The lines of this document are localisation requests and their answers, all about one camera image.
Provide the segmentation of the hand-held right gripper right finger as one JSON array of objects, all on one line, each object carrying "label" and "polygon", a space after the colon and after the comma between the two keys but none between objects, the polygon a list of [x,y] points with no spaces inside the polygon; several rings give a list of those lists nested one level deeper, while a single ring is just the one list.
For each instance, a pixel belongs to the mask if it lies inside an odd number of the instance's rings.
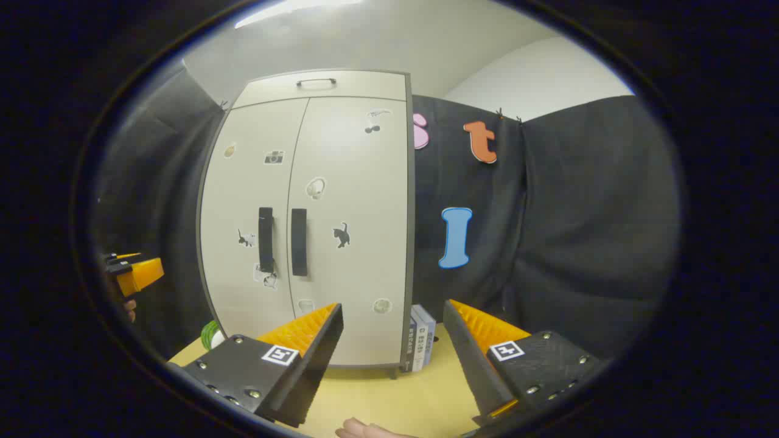
[{"label": "hand-held right gripper right finger", "polygon": [[551,330],[529,333],[454,300],[445,303],[443,319],[479,426],[534,417],[603,369],[598,356]]}]

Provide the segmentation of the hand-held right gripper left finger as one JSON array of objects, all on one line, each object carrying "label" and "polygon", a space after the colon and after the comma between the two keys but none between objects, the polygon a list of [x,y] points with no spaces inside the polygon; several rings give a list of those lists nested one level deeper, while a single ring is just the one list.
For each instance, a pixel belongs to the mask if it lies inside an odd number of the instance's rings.
[{"label": "hand-held right gripper left finger", "polygon": [[306,421],[343,331],[339,303],[262,336],[232,335],[175,376],[242,415],[298,427]]}]

